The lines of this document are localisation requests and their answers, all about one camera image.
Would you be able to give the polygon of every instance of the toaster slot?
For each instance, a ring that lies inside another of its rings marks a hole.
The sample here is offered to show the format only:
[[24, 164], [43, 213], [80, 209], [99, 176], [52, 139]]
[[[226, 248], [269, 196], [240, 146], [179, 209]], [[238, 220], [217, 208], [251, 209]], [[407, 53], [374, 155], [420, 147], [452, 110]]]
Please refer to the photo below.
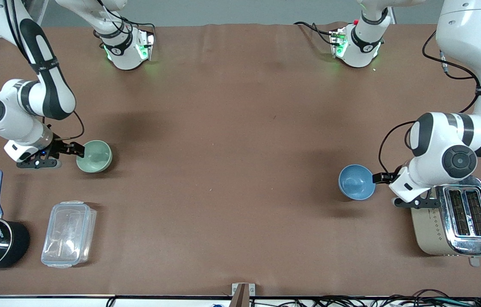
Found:
[[481, 197], [478, 191], [466, 191], [468, 209], [472, 216], [475, 235], [481, 237]]
[[462, 202], [462, 192], [460, 190], [449, 190], [449, 199], [451, 200], [457, 235], [470, 235], [466, 211]]

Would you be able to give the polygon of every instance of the gray wall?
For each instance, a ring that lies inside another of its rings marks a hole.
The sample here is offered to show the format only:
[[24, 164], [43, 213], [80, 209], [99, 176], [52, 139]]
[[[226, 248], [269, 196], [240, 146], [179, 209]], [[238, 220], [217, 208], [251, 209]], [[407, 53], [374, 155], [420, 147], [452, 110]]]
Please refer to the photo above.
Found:
[[[398, 23], [436, 23], [443, 0], [396, 8]], [[210, 23], [327, 24], [359, 18], [355, 0], [130, 0], [121, 15], [157, 26], [202, 26]], [[88, 26], [74, 13], [50, 0], [43, 26]]]

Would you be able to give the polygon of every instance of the bowl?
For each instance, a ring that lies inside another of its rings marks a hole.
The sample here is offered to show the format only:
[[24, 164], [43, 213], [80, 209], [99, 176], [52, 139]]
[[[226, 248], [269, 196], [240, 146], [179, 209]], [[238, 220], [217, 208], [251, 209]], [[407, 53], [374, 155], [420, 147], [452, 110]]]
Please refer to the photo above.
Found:
[[85, 173], [100, 173], [109, 167], [113, 155], [109, 145], [100, 140], [92, 140], [84, 145], [85, 156], [77, 157], [79, 169]]
[[352, 200], [367, 200], [375, 192], [373, 175], [362, 165], [349, 165], [339, 174], [339, 189]]

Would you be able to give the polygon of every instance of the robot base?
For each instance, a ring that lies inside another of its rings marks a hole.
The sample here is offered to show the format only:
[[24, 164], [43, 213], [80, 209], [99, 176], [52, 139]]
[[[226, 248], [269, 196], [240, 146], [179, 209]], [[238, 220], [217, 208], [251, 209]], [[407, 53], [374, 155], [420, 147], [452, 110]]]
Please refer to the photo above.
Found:
[[330, 42], [339, 44], [339, 46], [332, 45], [332, 55], [334, 58], [341, 59], [348, 66], [365, 67], [377, 56], [382, 43], [379, 43], [375, 48], [371, 46], [372, 50], [369, 52], [361, 52], [360, 48], [350, 39], [354, 27], [355, 25], [351, 23], [336, 32], [330, 32]]
[[124, 51], [124, 54], [116, 55], [114, 48], [108, 50], [106, 46], [104, 46], [104, 50], [108, 55], [108, 60], [113, 62], [115, 67], [120, 70], [133, 70], [141, 65], [143, 61], [151, 60], [155, 35], [136, 27], [130, 28], [130, 26], [126, 26], [126, 29], [129, 31], [132, 29], [133, 40], [131, 45]]

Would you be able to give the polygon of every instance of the container lid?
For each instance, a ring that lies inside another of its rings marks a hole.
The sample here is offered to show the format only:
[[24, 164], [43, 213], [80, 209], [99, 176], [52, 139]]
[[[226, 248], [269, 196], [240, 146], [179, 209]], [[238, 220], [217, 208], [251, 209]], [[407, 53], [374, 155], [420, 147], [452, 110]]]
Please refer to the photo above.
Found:
[[90, 227], [90, 207], [82, 202], [64, 202], [51, 211], [41, 262], [69, 268], [80, 262]]

